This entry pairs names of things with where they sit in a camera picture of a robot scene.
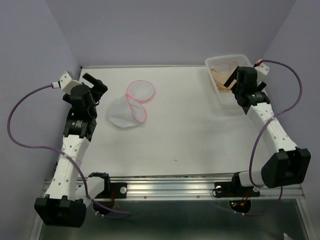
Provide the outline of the beige bra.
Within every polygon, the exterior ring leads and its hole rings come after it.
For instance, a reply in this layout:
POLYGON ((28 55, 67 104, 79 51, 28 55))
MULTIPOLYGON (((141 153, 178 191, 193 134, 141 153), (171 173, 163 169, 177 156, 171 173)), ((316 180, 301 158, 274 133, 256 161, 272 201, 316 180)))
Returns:
POLYGON ((228 73, 226 74, 221 74, 219 72, 217 72, 215 69, 211 69, 211 75, 214 79, 214 82, 217 86, 217 89, 219 92, 224 93, 224 92, 230 92, 232 87, 224 87, 224 83, 226 82, 230 72, 232 71, 230 70, 228 73))

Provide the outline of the white mesh laundry bag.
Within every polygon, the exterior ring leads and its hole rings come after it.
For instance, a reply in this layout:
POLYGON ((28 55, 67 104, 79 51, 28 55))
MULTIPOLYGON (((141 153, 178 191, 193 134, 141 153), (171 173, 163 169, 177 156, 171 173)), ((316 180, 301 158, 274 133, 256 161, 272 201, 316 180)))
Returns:
POLYGON ((143 106, 155 96, 154 85, 146 80, 136 80, 129 84, 123 96, 109 106, 107 117, 121 129, 135 128, 145 123, 147 111, 143 106))

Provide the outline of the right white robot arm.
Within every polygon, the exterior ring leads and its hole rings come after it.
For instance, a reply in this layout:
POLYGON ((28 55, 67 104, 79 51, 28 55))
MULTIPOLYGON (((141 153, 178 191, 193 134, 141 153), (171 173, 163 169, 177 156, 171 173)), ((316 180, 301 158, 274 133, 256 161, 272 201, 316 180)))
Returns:
POLYGON ((238 66, 228 78, 225 87, 231 87, 237 104, 259 130, 270 158, 261 169, 253 170, 254 153, 250 156, 249 170, 236 172, 231 181, 216 183, 213 191, 217 198, 258 197, 259 189, 301 184, 306 176, 311 153, 299 148, 285 132, 274 113, 268 96, 263 92, 266 83, 258 81, 259 70, 268 72, 262 63, 254 67, 238 66))

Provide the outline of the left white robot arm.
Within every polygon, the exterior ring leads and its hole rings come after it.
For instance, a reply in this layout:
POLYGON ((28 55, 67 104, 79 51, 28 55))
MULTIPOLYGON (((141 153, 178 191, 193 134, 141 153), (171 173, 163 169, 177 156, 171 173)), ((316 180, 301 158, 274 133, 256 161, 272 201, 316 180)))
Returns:
POLYGON ((87 197, 85 193, 76 196, 77 179, 97 125, 96 106, 108 88, 88 73, 82 78, 93 86, 72 79, 68 72, 58 82, 65 93, 62 99, 71 108, 66 118, 53 179, 44 197, 37 198, 34 203, 35 211, 47 226, 79 228, 86 218, 87 197))

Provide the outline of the white plastic basket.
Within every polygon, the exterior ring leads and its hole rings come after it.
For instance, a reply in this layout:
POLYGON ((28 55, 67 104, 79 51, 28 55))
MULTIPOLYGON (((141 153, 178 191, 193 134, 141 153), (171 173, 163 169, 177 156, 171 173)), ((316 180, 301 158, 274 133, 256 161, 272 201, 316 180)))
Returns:
POLYGON ((231 87, 235 83, 233 81, 230 87, 224 87, 227 77, 236 69, 236 67, 251 67, 249 59, 243 54, 222 55, 207 58, 205 65, 213 84, 214 90, 219 99, 220 106, 223 109, 238 108, 234 94, 231 92, 231 87))

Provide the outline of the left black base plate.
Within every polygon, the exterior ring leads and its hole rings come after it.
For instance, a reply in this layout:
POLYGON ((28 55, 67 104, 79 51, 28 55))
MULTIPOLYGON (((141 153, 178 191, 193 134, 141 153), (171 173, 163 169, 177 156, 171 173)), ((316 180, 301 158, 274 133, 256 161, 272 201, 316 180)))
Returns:
POLYGON ((95 199, 126 199, 128 184, 126 182, 111 182, 110 185, 101 181, 88 185, 89 196, 95 199))

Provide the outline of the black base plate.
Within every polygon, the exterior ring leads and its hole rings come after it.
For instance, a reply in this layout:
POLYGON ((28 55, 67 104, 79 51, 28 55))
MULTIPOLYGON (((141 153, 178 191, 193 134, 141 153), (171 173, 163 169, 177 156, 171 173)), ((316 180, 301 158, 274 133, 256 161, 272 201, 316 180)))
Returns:
POLYGON ((89 196, 95 199, 126 199, 128 184, 126 182, 111 182, 110 185, 101 181, 88 185, 89 196))
POLYGON ((252 186, 235 185, 231 181, 215 182, 214 186, 212 194, 216 198, 255 198, 260 196, 260 192, 255 192, 252 186))

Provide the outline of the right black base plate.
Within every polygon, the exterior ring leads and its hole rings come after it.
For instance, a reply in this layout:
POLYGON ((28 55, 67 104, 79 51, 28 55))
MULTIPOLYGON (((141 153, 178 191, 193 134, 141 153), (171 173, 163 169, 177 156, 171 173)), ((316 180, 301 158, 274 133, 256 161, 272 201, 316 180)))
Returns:
POLYGON ((212 194, 216 198, 255 198, 260 196, 260 192, 255 192, 252 186, 235 185, 231 181, 215 182, 214 186, 212 194))

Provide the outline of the aluminium mounting rail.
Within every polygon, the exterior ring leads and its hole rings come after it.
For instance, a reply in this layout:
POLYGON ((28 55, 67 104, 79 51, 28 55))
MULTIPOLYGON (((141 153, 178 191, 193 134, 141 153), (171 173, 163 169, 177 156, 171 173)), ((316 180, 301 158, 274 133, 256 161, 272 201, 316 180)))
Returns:
MULTIPOLYGON (((212 176, 176 176, 176 177, 107 177, 105 173, 93 173, 84 182, 81 178, 76 180, 72 192, 76 199, 88 201, 86 193, 89 193, 89 184, 98 184, 104 181, 127 183, 127 194, 124 199, 117 201, 246 201, 246 200, 295 200, 304 199, 302 187, 299 184, 284 186, 283 188, 262 187, 255 192, 260 192, 259 197, 226 197, 213 196, 215 182, 232 182, 229 175, 212 176)), ((112 199, 96 199, 100 202, 108 202, 112 199)))

